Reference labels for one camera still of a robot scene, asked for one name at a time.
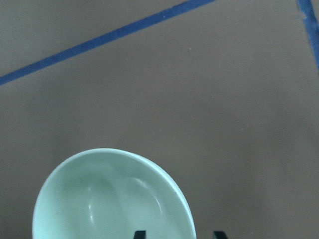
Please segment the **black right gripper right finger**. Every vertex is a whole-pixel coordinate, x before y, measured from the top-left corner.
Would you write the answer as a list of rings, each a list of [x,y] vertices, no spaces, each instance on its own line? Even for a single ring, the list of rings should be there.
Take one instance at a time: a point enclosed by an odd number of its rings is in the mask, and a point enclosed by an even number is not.
[[[228,236],[224,231],[214,231],[213,239],[228,239]]]

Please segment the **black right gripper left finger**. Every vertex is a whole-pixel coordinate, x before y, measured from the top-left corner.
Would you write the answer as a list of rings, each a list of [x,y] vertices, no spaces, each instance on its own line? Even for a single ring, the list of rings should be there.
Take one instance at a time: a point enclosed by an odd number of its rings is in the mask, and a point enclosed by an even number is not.
[[[146,231],[135,231],[134,239],[145,239],[146,238]]]

